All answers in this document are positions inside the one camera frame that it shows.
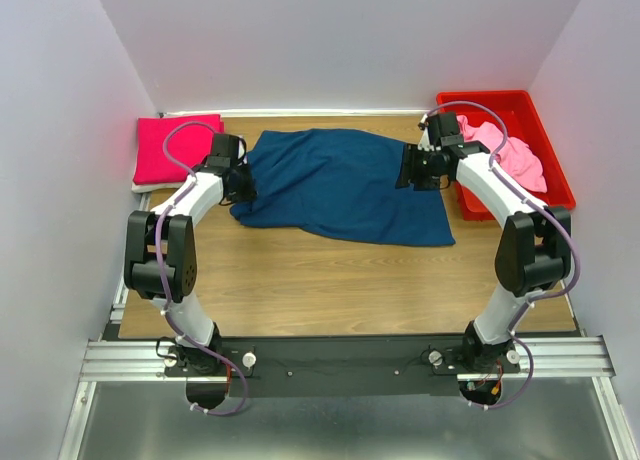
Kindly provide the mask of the navy blue printed t-shirt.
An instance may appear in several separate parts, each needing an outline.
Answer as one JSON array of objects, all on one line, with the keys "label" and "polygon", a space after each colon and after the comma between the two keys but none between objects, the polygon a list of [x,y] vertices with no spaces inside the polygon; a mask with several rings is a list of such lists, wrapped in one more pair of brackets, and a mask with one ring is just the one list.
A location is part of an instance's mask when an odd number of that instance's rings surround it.
[{"label": "navy blue printed t-shirt", "polygon": [[396,188],[403,142],[354,129],[264,131],[248,154],[257,197],[230,213],[252,228],[297,227],[355,242],[455,243],[437,191]]}]

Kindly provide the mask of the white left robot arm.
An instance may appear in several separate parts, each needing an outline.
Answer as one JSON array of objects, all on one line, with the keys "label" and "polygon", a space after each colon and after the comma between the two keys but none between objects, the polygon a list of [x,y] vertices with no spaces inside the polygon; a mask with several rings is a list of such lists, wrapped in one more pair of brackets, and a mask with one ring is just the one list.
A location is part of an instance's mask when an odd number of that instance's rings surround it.
[{"label": "white left robot arm", "polygon": [[256,198],[244,140],[231,136],[223,143],[186,168],[184,184],[167,200],[132,212],[126,228],[125,286],[154,304],[171,328],[169,358],[205,376],[234,366],[222,355],[219,329],[195,293],[195,227],[216,206]]}]

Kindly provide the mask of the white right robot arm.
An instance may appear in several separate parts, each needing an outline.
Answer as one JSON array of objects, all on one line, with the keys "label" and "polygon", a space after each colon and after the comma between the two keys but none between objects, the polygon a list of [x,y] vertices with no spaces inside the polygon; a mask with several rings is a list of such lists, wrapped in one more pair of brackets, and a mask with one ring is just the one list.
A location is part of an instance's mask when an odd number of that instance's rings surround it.
[{"label": "white right robot arm", "polygon": [[529,308],[570,273],[570,213],[526,192],[478,142],[429,150],[404,146],[398,188],[435,190],[442,178],[473,192],[502,228],[494,260],[498,284],[456,351],[465,369],[485,371],[506,354]]}]

